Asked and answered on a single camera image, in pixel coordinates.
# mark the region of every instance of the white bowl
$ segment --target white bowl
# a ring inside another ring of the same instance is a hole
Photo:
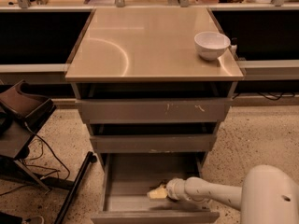
[[[226,35],[215,32],[199,33],[194,37],[194,42],[197,53],[208,61],[219,58],[231,45]]]

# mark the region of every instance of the open drawer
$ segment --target open drawer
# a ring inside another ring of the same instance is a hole
[[[109,154],[100,213],[93,223],[213,223],[206,203],[150,200],[147,193],[174,177],[199,176],[196,153]]]

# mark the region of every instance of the black cable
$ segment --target black cable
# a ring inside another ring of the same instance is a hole
[[[261,95],[262,97],[264,97],[264,98],[270,100],[270,101],[277,101],[277,100],[279,100],[279,99],[281,99],[281,98],[293,98],[293,97],[295,97],[295,93],[293,93],[293,92],[283,92],[283,93],[281,93],[281,94],[279,94],[279,95],[277,95],[277,94],[272,94],[272,93],[270,93],[270,92],[267,93],[267,94],[263,94],[263,93],[258,92],[258,94]]]
[[[0,193],[0,197],[4,196],[4,195],[7,195],[9,193],[12,193],[16,190],[19,190],[19,189],[22,189],[22,188],[25,188],[25,187],[29,187],[29,186],[33,186],[33,184],[25,184],[25,185],[22,185],[22,186],[18,186],[16,187],[15,189],[12,189],[12,190],[9,190],[9,191],[6,191],[4,193]]]
[[[35,168],[42,168],[42,169],[48,169],[48,170],[52,170],[51,172],[47,173],[46,175],[43,175],[41,179],[45,179],[47,176],[51,175],[51,174],[54,174],[56,173],[57,174],[57,177],[59,179],[59,172],[61,172],[59,169],[56,169],[56,168],[49,168],[49,167],[44,167],[44,166],[39,166],[39,165],[34,165],[34,164],[28,164],[26,165],[26,167],[35,167]]]
[[[37,157],[30,158],[30,159],[26,159],[27,161],[35,161],[35,160],[38,160],[39,158],[41,158],[41,157],[44,155],[44,146],[43,146],[43,143],[42,143],[42,142],[38,142],[38,144],[41,145],[41,154],[40,154],[39,156],[37,156]]]
[[[25,122],[25,126],[27,128],[27,130],[32,133],[33,135],[35,135],[36,137],[38,137],[50,150],[50,152],[52,153],[52,155],[54,156],[54,158],[65,168],[65,170],[67,171],[67,176],[64,180],[66,180],[69,176],[70,176],[70,171],[69,169],[64,165],[64,163],[56,156],[56,154],[54,153],[53,149],[50,147],[50,145],[46,142],[46,140],[44,140],[41,136],[39,136],[37,133],[34,133],[28,126],[28,124]]]

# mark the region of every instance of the drawer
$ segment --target drawer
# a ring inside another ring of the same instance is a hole
[[[84,123],[157,123],[223,121],[229,98],[79,100]]]
[[[216,141],[217,123],[92,125],[97,153],[209,151]]]
[[[194,153],[109,154],[100,212],[93,223],[213,223],[206,203],[150,200],[147,193],[174,177],[199,176]]]
[[[77,99],[144,99],[229,97],[233,81],[164,81],[73,83]]]

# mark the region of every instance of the chair leg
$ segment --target chair leg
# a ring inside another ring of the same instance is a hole
[[[24,164],[22,164],[20,161],[14,161],[20,168],[23,169],[23,171],[31,176],[36,183],[38,183],[42,188],[44,188],[46,191],[50,191],[50,188],[46,186],[36,175],[34,175],[30,169],[28,169]]]
[[[68,211],[68,207],[72,203],[73,199],[75,198],[76,192],[78,190],[78,186],[80,185],[83,176],[86,173],[86,170],[91,162],[96,162],[96,157],[93,155],[93,153],[90,151],[87,153],[84,162],[81,164],[81,167],[78,171],[78,174],[76,176],[76,179],[74,181],[73,187],[71,190],[68,191],[68,194],[64,200],[64,204],[62,208],[60,209],[60,212],[55,220],[55,224],[62,224],[64,221],[64,217]]]

